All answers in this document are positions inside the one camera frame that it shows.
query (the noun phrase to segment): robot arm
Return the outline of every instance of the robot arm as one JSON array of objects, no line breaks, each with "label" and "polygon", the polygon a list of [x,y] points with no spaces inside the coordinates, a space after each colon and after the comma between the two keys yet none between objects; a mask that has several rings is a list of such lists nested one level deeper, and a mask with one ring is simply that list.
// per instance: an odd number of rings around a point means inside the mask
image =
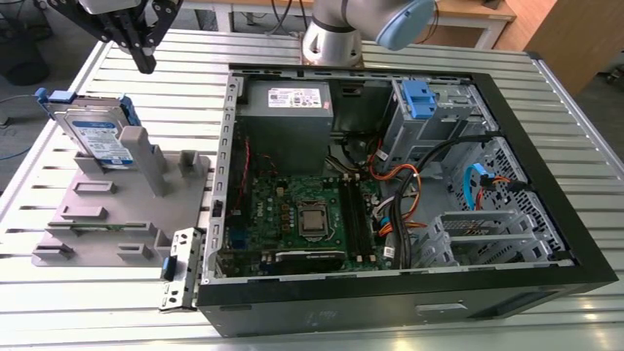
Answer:
[{"label": "robot arm", "polygon": [[389,50],[414,42],[433,15],[434,0],[314,0],[313,19],[302,38],[308,64],[354,66],[361,37]]},{"label": "robot arm", "polygon": [[[156,23],[145,23],[148,0],[48,0],[49,6],[102,42],[113,40],[132,55],[138,71],[154,71],[154,48],[176,19],[182,0],[153,0]],[[400,50],[412,43],[433,14],[434,0],[316,0],[302,38],[308,64],[354,66],[361,37]]]},{"label": "robot arm", "polygon": [[154,48],[176,19],[182,0],[153,0],[157,21],[146,25],[146,0],[48,0],[49,6],[102,42],[113,40],[138,71],[154,71]]}]

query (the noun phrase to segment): motherboard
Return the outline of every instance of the motherboard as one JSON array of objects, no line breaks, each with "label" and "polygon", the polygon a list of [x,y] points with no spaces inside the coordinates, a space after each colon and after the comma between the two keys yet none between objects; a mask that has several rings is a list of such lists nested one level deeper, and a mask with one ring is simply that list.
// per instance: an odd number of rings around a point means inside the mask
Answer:
[{"label": "motherboard", "polygon": [[372,224],[376,181],[260,176],[252,180],[246,220],[226,227],[228,276],[382,269]]}]

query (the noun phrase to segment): metal bracket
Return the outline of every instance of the metal bracket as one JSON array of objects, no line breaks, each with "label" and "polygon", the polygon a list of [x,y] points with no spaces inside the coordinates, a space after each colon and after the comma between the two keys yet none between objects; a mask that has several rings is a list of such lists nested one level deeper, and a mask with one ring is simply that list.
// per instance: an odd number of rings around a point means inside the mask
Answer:
[{"label": "metal bracket", "polygon": [[160,312],[196,311],[193,307],[194,280],[204,234],[200,228],[186,228],[173,234],[170,255],[162,264],[161,278],[166,282],[161,305],[157,308]]}]

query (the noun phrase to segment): power supply label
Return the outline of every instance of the power supply label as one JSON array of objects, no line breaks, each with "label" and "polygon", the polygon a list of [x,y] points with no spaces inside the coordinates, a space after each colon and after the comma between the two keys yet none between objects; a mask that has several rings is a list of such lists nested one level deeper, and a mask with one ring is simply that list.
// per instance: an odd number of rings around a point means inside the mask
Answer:
[{"label": "power supply label", "polygon": [[321,108],[321,90],[312,88],[269,89],[269,107]]}]

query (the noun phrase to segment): ram slot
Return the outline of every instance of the ram slot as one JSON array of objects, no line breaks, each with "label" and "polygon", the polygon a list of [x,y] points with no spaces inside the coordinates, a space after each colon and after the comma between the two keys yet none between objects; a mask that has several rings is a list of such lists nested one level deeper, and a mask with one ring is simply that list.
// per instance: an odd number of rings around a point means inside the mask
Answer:
[{"label": "ram slot", "polygon": [[338,184],[338,196],[340,196],[340,211],[342,212],[342,223],[346,231],[346,248],[349,250],[349,257],[357,258],[360,248],[357,245],[356,231],[356,219],[350,211],[350,190],[346,183],[340,182]]},{"label": "ram slot", "polygon": [[338,195],[349,255],[357,262],[362,261],[362,257],[369,257],[370,260],[374,260],[366,226],[364,198],[357,184],[353,181],[340,183]]},{"label": "ram slot", "polygon": [[358,255],[364,257],[374,257],[370,244],[370,233],[368,231],[366,223],[366,212],[364,197],[361,196],[360,186],[356,182],[349,182],[350,188],[350,206],[353,211],[353,217],[356,219],[356,236],[357,236],[357,249]]}]

